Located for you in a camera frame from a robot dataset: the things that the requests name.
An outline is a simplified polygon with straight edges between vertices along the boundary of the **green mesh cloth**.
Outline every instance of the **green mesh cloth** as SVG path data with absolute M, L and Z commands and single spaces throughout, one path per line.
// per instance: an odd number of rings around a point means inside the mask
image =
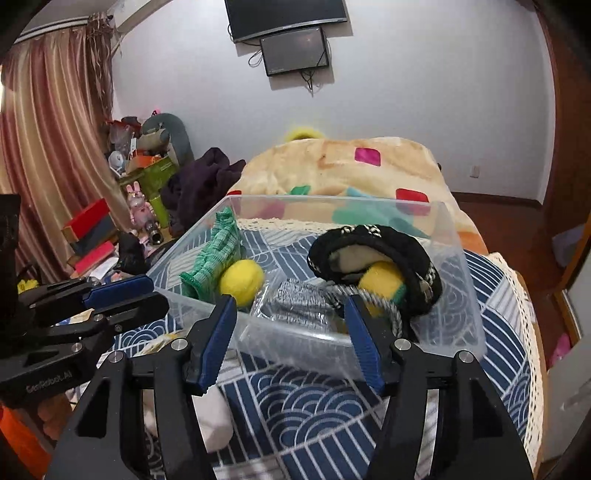
M 199 252 L 193 269 L 183 272 L 183 295 L 193 299 L 214 301 L 220 275 L 240 260 L 240 232 L 230 207 L 216 213 L 212 239 Z

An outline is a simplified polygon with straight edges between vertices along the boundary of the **pink object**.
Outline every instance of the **pink object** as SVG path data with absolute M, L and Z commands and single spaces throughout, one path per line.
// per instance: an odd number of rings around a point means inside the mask
M 142 230 L 146 223 L 155 221 L 154 209 L 149 202 L 146 202 L 145 195 L 139 189 L 139 183 L 127 185 L 127 203 L 129 204 L 129 217 L 131 223 L 138 230 Z
M 92 252 L 82 258 L 74 267 L 78 275 L 83 275 L 91 268 L 95 268 L 105 258 L 110 257 L 115 252 L 115 247 L 111 242 L 105 242 L 96 247 Z
M 382 165 L 382 156 L 378 150 L 373 148 L 356 148 L 355 160 L 363 163 L 369 163 L 375 167 Z
M 552 356 L 550 357 L 550 361 L 548 362 L 548 368 L 553 367 L 556 364 L 556 362 L 561 360 L 562 357 L 564 357 L 568 352 L 570 352 L 570 349 L 570 338 L 568 334 L 563 333 L 562 335 L 560 335 L 560 338 L 556 343 L 556 348 L 554 349 L 554 352 L 552 352 Z

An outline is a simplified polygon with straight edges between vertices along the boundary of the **yellow sponge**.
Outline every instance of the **yellow sponge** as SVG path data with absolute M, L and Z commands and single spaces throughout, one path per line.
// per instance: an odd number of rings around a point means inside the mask
M 293 140 L 306 140 L 308 138 L 324 138 L 324 135 L 310 127 L 297 127 L 285 136 L 285 141 L 291 142 Z
M 406 293 L 404 277 L 398 267 L 391 262 L 374 263 L 361 277 L 358 287 L 396 304 L 400 303 Z M 372 305 L 368 306 L 368 310 L 373 316 L 380 313 L 380 309 Z

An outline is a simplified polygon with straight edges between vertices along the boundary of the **beige blanket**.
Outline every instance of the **beige blanket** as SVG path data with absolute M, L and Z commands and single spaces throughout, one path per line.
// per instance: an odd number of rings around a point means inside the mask
M 350 196 L 354 191 L 393 199 L 397 189 L 425 193 L 429 201 L 445 203 L 465 248 L 486 253 L 482 237 L 458 207 L 431 151 L 416 142 L 397 137 L 292 141 L 253 158 L 231 190 L 287 194 L 295 187 L 303 187 L 308 195 Z

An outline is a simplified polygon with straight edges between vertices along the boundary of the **stack of boxes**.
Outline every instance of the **stack of boxes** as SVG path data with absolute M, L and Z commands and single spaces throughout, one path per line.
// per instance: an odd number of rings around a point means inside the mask
M 100 199 L 78 213 L 61 232 L 74 250 L 68 264 L 83 275 L 113 253 L 118 230 L 106 200 Z

